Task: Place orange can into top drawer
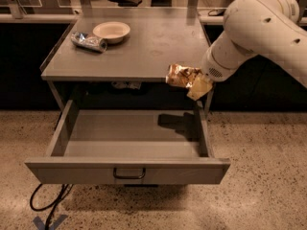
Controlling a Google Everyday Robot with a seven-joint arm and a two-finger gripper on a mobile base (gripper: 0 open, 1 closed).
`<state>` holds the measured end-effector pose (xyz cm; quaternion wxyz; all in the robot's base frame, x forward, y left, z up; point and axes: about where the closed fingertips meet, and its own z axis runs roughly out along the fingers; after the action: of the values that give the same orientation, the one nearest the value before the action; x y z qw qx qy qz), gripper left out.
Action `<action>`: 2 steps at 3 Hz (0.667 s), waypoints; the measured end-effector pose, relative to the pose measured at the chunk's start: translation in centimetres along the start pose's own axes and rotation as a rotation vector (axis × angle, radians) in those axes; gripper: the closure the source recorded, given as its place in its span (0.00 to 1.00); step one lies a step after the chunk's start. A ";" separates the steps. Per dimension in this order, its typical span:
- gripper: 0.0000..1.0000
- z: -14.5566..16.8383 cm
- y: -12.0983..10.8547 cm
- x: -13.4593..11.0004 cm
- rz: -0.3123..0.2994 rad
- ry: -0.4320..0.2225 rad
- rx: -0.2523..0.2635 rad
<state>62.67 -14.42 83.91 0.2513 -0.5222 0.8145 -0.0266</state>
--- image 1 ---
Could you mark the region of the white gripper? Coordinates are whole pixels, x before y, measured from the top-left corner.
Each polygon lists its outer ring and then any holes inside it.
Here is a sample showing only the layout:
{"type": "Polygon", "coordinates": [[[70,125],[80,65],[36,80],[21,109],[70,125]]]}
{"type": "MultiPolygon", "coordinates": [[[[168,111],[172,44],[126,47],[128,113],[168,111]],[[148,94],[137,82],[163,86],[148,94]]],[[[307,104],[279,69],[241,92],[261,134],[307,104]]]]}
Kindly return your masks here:
{"type": "Polygon", "coordinates": [[[201,70],[205,74],[198,74],[192,86],[189,88],[187,96],[196,101],[207,94],[213,87],[213,81],[226,81],[237,69],[226,68],[214,59],[212,48],[209,48],[202,57],[201,70]]]}

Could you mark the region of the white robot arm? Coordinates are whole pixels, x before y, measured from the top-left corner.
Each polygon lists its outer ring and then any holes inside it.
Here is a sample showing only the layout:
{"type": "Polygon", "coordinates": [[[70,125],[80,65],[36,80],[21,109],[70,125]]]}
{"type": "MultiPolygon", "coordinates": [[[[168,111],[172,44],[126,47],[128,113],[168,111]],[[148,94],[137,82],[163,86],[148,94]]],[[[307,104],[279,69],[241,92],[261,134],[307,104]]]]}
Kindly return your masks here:
{"type": "Polygon", "coordinates": [[[307,86],[307,32],[297,25],[296,0],[234,0],[224,12],[223,32],[209,46],[188,91],[196,101],[260,55],[307,86]]]}

